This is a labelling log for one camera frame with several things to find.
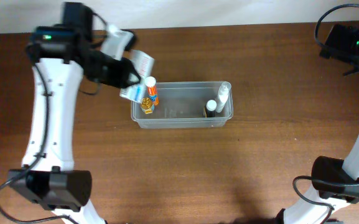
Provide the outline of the white Panadol box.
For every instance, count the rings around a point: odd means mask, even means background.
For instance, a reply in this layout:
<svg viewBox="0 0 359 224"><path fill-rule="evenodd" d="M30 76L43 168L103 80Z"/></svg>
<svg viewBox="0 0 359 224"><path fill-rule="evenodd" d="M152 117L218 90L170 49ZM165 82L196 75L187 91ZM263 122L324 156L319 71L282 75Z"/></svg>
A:
<svg viewBox="0 0 359 224"><path fill-rule="evenodd" d="M147 92L144 80L151 75L154 59L140 50L132 50L131 61L137 73L141 77L141 82L137 85L121 89L119 96L136 103L141 103Z"/></svg>

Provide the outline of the orange effervescent tablet tube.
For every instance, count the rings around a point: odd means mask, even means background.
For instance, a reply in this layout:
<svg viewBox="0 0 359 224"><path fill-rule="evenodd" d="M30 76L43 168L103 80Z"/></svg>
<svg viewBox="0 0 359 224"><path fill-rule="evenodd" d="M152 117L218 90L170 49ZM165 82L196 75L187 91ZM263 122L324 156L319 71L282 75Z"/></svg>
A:
<svg viewBox="0 0 359 224"><path fill-rule="evenodd" d="M155 106L159 104L159 99L157 95L157 88L156 88L156 79L154 77L147 77L145 79L145 85L147 87L147 92L151 98L151 101Z"/></svg>

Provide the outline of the small gold-lidded jar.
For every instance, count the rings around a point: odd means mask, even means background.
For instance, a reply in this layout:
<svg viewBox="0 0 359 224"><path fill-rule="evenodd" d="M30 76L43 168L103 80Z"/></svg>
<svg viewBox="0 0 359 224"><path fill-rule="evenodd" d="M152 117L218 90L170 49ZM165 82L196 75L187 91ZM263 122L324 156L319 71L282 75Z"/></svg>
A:
<svg viewBox="0 0 359 224"><path fill-rule="evenodd" d="M145 114L151 114L154 111L154 104L150 98L143 98L141 101L141 109Z"/></svg>

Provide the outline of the dark bottle white cap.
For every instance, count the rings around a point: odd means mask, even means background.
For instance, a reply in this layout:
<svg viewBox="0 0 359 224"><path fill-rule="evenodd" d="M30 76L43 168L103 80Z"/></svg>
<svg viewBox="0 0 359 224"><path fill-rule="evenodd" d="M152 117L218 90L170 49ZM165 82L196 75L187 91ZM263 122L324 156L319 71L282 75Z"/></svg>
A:
<svg viewBox="0 0 359 224"><path fill-rule="evenodd" d="M205 118L214 118L216 116L217 103L215 100L208 100L203 109Z"/></svg>

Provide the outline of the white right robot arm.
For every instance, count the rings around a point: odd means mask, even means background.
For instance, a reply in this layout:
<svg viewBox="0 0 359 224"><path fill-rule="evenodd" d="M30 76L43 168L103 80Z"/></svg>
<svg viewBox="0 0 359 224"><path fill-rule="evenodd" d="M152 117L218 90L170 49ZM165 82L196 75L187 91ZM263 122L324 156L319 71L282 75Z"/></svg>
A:
<svg viewBox="0 0 359 224"><path fill-rule="evenodd" d="M335 24L325 42L319 40L320 24L314 30L314 39L321 48L320 56L334 58L353 66L348 75L359 72L359 29ZM359 202L359 135L345 159L326 156L316 158L310 176L300 175L292 181L311 182L307 192L296 191L299 200L283 208L275 223L330 223L330 216L337 210Z"/></svg>

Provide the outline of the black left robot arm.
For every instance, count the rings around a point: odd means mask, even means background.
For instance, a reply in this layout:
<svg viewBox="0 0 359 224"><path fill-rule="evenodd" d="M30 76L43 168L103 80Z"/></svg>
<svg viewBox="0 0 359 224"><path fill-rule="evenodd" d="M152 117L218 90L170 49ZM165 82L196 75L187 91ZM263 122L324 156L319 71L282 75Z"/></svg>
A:
<svg viewBox="0 0 359 224"><path fill-rule="evenodd" d="M96 13L81 2L65 2L60 23L39 26L26 53L34 72L35 96L29 144L19 169L8 173L7 186L65 223L103 223L90 195L91 173L75 170L72 135L81 81L127 88L142 78L123 57L136 35L105 25L94 42Z"/></svg>

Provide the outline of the clear plastic container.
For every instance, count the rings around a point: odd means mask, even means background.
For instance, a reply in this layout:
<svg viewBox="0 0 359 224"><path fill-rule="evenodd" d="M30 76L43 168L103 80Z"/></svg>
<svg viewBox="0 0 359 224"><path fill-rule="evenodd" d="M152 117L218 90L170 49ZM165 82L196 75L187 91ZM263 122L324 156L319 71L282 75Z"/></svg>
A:
<svg viewBox="0 0 359 224"><path fill-rule="evenodd" d="M222 81L160 82L156 84L159 104L146 114L140 104L131 103L131 118L143 129L218 128L233 117L233 95L214 118L203 115L208 100L218 96Z"/></svg>

